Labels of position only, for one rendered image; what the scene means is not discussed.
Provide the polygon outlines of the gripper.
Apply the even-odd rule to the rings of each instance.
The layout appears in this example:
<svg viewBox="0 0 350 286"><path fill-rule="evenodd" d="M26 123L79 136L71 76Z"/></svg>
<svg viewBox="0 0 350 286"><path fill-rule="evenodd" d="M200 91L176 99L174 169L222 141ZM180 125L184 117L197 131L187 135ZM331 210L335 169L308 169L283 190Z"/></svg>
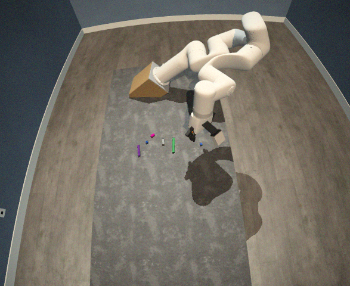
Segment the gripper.
<svg viewBox="0 0 350 286"><path fill-rule="evenodd" d="M186 132L185 136L189 137L189 139L191 141L195 142L195 139L196 139L195 135L204 129L202 124L204 124L206 121L212 123L211 121L213 120L214 115L215 115L215 113L213 112L213 114L209 118L200 119L200 118L196 117L194 115L194 113L192 112L190 119L189 119L189 124L188 124L189 130ZM194 132L194 134L192 134L192 132Z"/></svg>

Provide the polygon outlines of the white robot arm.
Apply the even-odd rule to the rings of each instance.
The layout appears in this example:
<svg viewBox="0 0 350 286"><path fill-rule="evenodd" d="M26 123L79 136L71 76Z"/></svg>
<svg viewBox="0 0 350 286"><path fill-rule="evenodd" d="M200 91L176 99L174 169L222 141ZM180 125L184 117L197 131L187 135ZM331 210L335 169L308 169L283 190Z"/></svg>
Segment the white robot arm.
<svg viewBox="0 0 350 286"><path fill-rule="evenodd" d="M193 113L200 119L209 118L215 101L230 96L236 88L235 81L219 69L248 71L270 50L267 27L260 13L246 13L241 22L244 31L232 29L208 39L209 55L203 43L192 41L160 68L153 69L155 80L162 86L168 85L169 80L188 68L198 73L199 82L194 87ZM237 46L244 47L236 53L229 52L228 49ZM215 145L225 141L222 130L208 121L202 126L211 133Z"/></svg>

